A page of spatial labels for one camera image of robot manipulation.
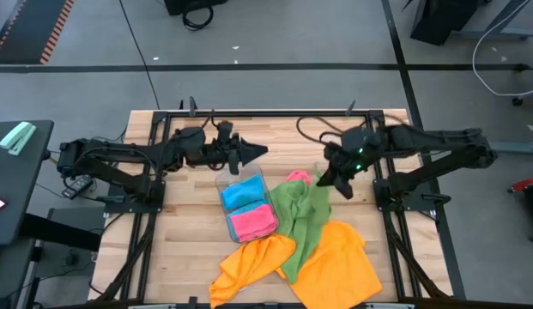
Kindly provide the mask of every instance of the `clear plastic container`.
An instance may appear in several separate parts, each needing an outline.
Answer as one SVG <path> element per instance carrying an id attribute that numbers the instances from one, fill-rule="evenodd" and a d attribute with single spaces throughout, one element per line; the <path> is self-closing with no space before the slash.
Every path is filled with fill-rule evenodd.
<path id="1" fill-rule="evenodd" d="M 272 206 L 269 190 L 259 165 L 248 164 L 245 167 L 240 167 L 239 175 L 232 175 L 227 169 L 225 169 L 216 177 L 215 184 L 221 199 L 226 223 L 228 224 L 230 238 L 234 242 L 245 243 L 247 241 L 268 236 L 277 229 L 279 226 L 279 219 Z M 263 211 L 263 213 L 266 212 L 266 214 L 264 214 L 264 221 L 261 221 L 260 224 L 264 223 L 266 225 L 267 222 L 270 224 L 267 224 L 262 231 L 258 230 L 255 231 L 255 233 L 243 234 L 243 237 L 240 238 L 236 234 L 234 224 L 232 224 L 233 218 L 238 216 L 236 221 L 245 221 L 243 227 L 240 224 L 237 227 L 252 229 L 252 226 L 249 226 L 251 223 L 247 220 L 249 219 L 249 213 L 247 213 L 247 211 L 250 209 L 256 209 L 257 207 L 260 207 L 260 210 Z M 258 212 L 253 212 L 253 214 L 255 214 L 254 219 L 257 219 Z"/>

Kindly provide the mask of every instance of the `white cable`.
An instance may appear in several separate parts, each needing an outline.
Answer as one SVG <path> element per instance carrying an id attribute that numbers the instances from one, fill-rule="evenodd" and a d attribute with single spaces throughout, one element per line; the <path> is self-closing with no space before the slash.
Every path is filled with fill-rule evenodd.
<path id="1" fill-rule="evenodd" d="M 511 14 L 509 14 L 504 20 L 502 20 L 500 23 L 498 23 L 497 25 L 495 25 L 494 27 L 492 27 L 491 29 L 489 29 L 485 34 L 483 34 L 483 36 L 480 38 L 480 40 L 478 41 L 478 44 L 476 44 L 475 46 L 475 49 L 474 49 L 474 53 L 472 54 L 472 69 L 474 70 L 474 74 L 476 77 L 478 77 L 478 79 L 480 80 L 480 82 L 482 82 L 483 86 L 485 86 L 492 94 L 495 94 L 497 96 L 522 96 L 522 95 L 528 95 L 528 94 L 533 94 L 533 90 L 531 91 L 528 91 L 528 92 L 524 92 L 524 93 L 521 93 L 521 94 L 500 94 L 496 91 L 494 91 L 493 89 L 491 89 L 487 84 L 486 82 L 480 77 L 480 75 L 478 74 L 478 71 L 475 69 L 475 54 L 476 52 L 478 52 L 478 47 L 480 47 L 480 44 L 482 43 L 483 39 L 485 39 L 494 29 L 496 29 L 497 27 L 499 27 L 500 25 L 502 25 L 505 21 L 508 21 L 513 15 L 515 15 L 519 10 L 521 10 L 521 8 L 523 8 L 527 3 L 529 3 L 530 0 L 520 4 Z"/>

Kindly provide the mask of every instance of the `green object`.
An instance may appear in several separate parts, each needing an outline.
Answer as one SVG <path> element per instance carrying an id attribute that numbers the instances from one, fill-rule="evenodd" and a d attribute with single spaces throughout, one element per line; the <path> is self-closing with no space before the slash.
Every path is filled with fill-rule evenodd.
<path id="1" fill-rule="evenodd" d="M 280 222 L 276 233 L 288 236 L 296 243 L 293 255 L 282 265 L 290 283 L 297 281 L 299 270 L 312 254 L 323 226 L 329 220 L 329 188 L 291 181 L 278 185 L 270 192 L 274 210 Z"/>
<path id="2" fill-rule="evenodd" d="M 11 155 L 18 155 L 35 130 L 35 125 L 22 121 L 1 140 L 0 147 L 8 149 Z"/>

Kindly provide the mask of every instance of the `green towel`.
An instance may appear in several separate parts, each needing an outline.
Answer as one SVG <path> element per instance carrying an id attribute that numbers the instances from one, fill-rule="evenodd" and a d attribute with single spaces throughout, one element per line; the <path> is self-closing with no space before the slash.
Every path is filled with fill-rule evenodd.
<path id="1" fill-rule="evenodd" d="M 318 246 L 323 226 L 329 220 L 328 187 L 307 185 L 304 181 L 292 181 L 278 185 L 270 197 L 279 219 L 276 230 L 296 243 L 293 255 L 282 265 L 291 284 L 310 254 Z"/>

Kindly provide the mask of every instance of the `table leg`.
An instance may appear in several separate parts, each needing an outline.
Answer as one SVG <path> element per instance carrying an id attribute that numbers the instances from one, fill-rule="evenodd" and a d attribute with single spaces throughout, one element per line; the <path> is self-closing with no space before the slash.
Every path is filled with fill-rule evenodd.
<path id="1" fill-rule="evenodd" d="M 70 227 L 31 214 L 24 215 L 20 235 L 90 251 L 98 251 L 100 246 L 100 235 L 97 233 Z"/>

